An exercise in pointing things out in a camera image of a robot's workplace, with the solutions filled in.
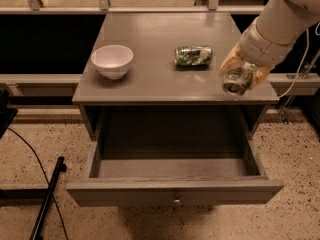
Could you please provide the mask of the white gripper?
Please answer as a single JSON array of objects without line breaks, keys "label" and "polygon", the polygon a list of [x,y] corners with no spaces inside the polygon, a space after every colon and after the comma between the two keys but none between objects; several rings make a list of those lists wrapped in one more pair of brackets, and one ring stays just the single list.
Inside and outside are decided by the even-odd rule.
[{"label": "white gripper", "polygon": [[237,43],[222,62],[218,75],[223,77],[228,71],[241,68],[244,60],[255,64],[250,90],[260,85],[274,69],[283,62],[292,50],[294,41],[280,44],[278,41],[268,40],[258,30],[258,19],[242,33]]}]

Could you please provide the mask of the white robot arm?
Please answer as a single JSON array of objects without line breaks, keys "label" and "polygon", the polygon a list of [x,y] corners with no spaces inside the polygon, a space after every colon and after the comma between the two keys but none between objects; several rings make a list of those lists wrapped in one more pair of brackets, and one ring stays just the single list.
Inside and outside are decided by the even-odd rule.
[{"label": "white robot arm", "polygon": [[222,62],[219,76],[248,62],[254,65],[250,89],[255,88],[285,60],[298,37],[319,21],[320,0],[269,0]]}]

